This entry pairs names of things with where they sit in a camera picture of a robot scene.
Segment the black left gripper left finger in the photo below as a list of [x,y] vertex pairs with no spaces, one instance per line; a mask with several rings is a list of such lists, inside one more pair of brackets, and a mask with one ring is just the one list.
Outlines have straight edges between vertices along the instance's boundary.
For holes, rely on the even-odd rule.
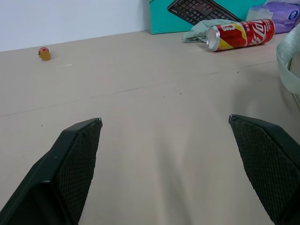
[[0,225],[78,225],[102,126],[93,118],[63,130],[0,211]]

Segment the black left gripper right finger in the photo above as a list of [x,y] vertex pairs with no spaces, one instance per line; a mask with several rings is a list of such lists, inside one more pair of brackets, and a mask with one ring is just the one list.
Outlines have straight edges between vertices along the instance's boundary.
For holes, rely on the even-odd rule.
[[300,145],[280,126],[229,117],[246,175],[275,225],[300,225]]

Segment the small orange toy figure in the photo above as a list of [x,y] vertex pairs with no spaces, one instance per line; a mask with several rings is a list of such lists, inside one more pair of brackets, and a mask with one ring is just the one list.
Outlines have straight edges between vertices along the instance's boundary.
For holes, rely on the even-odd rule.
[[38,51],[38,56],[43,61],[48,61],[51,59],[51,55],[50,55],[49,49],[47,47],[41,47]]

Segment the red soda can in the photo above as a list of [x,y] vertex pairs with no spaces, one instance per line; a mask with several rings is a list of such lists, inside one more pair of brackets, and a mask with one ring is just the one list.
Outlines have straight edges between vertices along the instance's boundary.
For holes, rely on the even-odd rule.
[[259,19],[211,26],[206,44],[213,52],[263,45],[275,35],[271,19]]

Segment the purple tissue pack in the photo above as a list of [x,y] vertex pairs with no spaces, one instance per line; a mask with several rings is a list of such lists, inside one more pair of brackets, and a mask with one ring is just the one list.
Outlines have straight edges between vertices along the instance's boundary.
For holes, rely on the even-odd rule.
[[251,7],[246,21],[271,19],[275,33],[287,33],[300,23],[300,0],[267,0],[265,4]]

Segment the crumpled pale green cloth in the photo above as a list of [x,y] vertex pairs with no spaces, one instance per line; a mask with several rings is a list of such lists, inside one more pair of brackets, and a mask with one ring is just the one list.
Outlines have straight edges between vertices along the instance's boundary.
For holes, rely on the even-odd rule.
[[229,23],[234,23],[234,21],[225,19],[202,20],[195,26],[193,26],[190,31],[183,34],[182,41],[183,43],[206,43],[206,35],[210,27],[214,25],[224,25]]

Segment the teal keyboard box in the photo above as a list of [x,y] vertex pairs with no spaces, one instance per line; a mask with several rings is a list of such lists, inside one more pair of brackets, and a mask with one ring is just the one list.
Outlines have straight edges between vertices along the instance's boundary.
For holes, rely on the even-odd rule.
[[251,7],[267,0],[150,0],[152,34],[189,31],[202,20],[245,21]]

